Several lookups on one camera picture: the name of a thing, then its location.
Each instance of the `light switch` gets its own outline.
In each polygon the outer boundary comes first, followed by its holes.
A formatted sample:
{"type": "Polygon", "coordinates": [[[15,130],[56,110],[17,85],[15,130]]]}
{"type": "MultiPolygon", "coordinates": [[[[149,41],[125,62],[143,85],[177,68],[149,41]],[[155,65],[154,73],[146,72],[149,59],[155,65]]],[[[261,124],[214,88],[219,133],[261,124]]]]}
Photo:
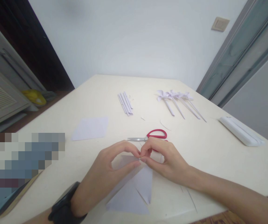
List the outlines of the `light switch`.
{"type": "Polygon", "coordinates": [[[217,30],[217,31],[223,32],[223,31],[225,31],[228,23],[229,23],[228,19],[216,17],[215,22],[212,26],[212,30],[217,30]]]}

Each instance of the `red scissors handle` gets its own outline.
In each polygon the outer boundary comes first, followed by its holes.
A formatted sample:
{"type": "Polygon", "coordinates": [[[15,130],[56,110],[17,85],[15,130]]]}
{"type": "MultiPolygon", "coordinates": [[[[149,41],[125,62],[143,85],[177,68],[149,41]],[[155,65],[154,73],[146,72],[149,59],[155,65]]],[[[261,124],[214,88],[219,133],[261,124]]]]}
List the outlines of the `red scissors handle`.
{"type": "Polygon", "coordinates": [[[155,129],[155,130],[150,131],[146,136],[148,138],[149,137],[154,137],[154,138],[167,138],[167,133],[166,133],[166,131],[164,131],[162,129],[155,129]],[[152,132],[155,132],[155,131],[161,131],[164,135],[151,135],[151,133],[152,132]]]}

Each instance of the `scissors blade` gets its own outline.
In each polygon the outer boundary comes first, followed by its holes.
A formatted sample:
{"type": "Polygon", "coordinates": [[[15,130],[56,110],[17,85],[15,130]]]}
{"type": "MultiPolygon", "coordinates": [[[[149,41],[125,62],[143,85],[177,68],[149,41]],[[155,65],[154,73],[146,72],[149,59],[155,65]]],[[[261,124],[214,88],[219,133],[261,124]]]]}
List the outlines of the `scissors blade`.
{"type": "Polygon", "coordinates": [[[136,138],[136,139],[128,139],[128,141],[146,141],[147,137],[145,138],[136,138]]]}
{"type": "MultiPolygon", "coordinates": [[[[139,138],[141,138],[141,137],[139,137],[139,138]]],[[[128,138],[128,139],[138,139],[138,138],[128,138]]]]}

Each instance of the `person's left hand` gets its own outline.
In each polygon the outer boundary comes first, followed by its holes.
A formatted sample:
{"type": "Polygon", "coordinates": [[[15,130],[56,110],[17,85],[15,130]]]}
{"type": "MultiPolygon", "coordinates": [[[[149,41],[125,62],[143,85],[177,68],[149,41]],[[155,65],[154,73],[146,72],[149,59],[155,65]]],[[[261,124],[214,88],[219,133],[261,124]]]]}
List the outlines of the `person's left hand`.
{"type": "Polygon", "coordinates": [[[71,199],[71,210],[74,216],[82,217],[87,214],[127,174],[141,165],[139,161],[134,161],[114,170],[111,162],[121,152],[130,152],[135,157],[140,157],[140,151],[136,146],[126,140],[101,150],[71,199]]]}

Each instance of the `white wall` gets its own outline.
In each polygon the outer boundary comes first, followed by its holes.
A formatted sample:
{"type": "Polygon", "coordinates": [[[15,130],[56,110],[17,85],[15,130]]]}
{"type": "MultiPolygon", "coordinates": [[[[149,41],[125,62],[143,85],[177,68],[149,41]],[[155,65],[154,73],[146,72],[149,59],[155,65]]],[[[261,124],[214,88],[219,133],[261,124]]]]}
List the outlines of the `white wall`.
{"type": "Polygon", "coordinates": [[[268,139],[268,61],[223,109],[268,139]]]}
{"type": "Polygon", "coordinates": [[[179,79],[197,89],[247,0],[29,0],[78,87],[92,75],[179,79]],[[212,31],[217,16],[230,19],[212,31]]]}

